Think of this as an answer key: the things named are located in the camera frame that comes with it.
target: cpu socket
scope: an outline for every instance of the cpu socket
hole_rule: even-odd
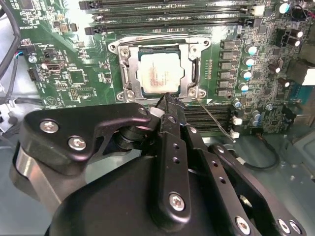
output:
[[[119,57],[124,102],[155,104],[167,92],[191,102],[206,96],[199,87],[201,53],[211,46],[205,35],[126,36],[108,45]]]

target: thin metal rod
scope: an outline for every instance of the thin metal rod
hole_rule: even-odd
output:
[[[229,135],[225,131],[225,129],[221,126],[220,122],[218,122],[218,120],[211,114],[211,112],[209,112],[209,110],[199,100],[197,100],[197,101],[200,104],[200,106],[206,111],[206,113],[208,113],[208,115],[214,120],[214,122],[217,124],[219,130],[223,133],[223,135],[228,137],[233,143],[236,143],[235,139],[233,139],[232,136]]]

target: electrolytic capacitor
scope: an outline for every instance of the electrolytic capacitor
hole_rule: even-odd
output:
[[[235,98],[233,101],[233,105],[235,108],[241,108],[243,105],[241,104],[240,100],[238,98]]]
[[[254,118],[251,118],[251,123],[252,123],[252,126],[258,126],[259,125],[259,121],[255,120]]]
[[[290,32],[290,36],[296,37],[296,38],[302,38],[303,37],[303,31],[292,29]]]
[[[255,53],[257,52],[257,48],[253,45],[247,45],[244,51],[252,56],[255,55]]]
[[[298,47],[300,46],[301,44],[301,41],[297,40],[297,39],[294,39],[294,38],[289,38],[289,40],[287,41],[287,43],[291,46],[294,46],[294,47]]]
[[[246,66],[253,66],[255,61],[251,59],[250,57],[246,57],[243,59],[243,64]]]
[[[268,69],[274,73],[279,73],[281,71],[281,69],[278,66],[273,65],[273,64],[270,64],[268,66]]]
[[[278,83],[281,84],[285,88],[290,86],[290,81],[285,80],[284,78],[278,78]]]
[[[258,110],[253,111],[253,112],[252,112],[252,118],[253,118],[254,120],[260,120],[260,118],[261,118],[260,112],[259,112]]]
[[[279,3],[275,7],[275,11],[280,13],[280,14],[285,14],[289,11],[290,5],[287,3]]]
[[[245,80],[249,80],[252,77],[252,74],[248,71],[248,70],[243,70],[241,72],[241,76],[245,79]]]
[[[247,84],[245,83],[240,83],[238,86],[239,90],[242,92],[247,92],[249,90],[249,87]]]

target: sata port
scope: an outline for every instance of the sata port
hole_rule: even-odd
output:
[[[58,61],[56,63],[50,63],[46,64],[47,65],[47,70],[54,71],[54,70],[61,70],[64,68],[64,61]]]

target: silver screw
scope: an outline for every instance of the silver screw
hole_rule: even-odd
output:
[[[290,220],[290,225],[299,235],[302,234],[301,229],[296,225],[294,221]]]
[[[273,108],[274,108],[274,107],[273,107],[272,104],[268,104],[268,105],[266,106],[266,110],[268,110],[268,111],[272,111]]]
[[[235,218],[235,222],[237,224],[237,227],[242,231],[245,235],[250,235],[251,229],[248,223],[240,216],[237,216]]]
[[[197,130],[196,130],[194,127],[190,127],[189,129],[190,129],[190,131],[191,131],[192,133],[194,133],[194,134],[197,133]]]
[[[128,57],[129,56],[129,50],[128,49],[126,49],[126,48],[124,48],[124,49],[122,49],[121,51],[120,51],[120,55],[122,55],[123,57]]]
[[[68,141],[69,147],[76,151],[82,151],[87,147],[87,144],[81,137],[73,137]]]
[[[37,57],[29,56],[29,62],[35,64],[37,62]]]
[[[59,130],[59,127],[56,123],[53,121],[43,121],[39,125],[40,129],[46,133],[53,134],[56,133]]]
[[[291,232],[290,229],[289,229],[289,227],[286,225],[286,223],[285,223],[283,220],[278,219],[278,223],[279,223],[281,229],[282,229],[285,233],[289,234],[289,233]]]
[[[184,200],[176,193],[169,195],[169,203],[176,211],[182,211],[185,208]]]
[[[224,153],[223,148],[221,148],[220,146],[217,146],[217,149],[219,150],[219,152]]]

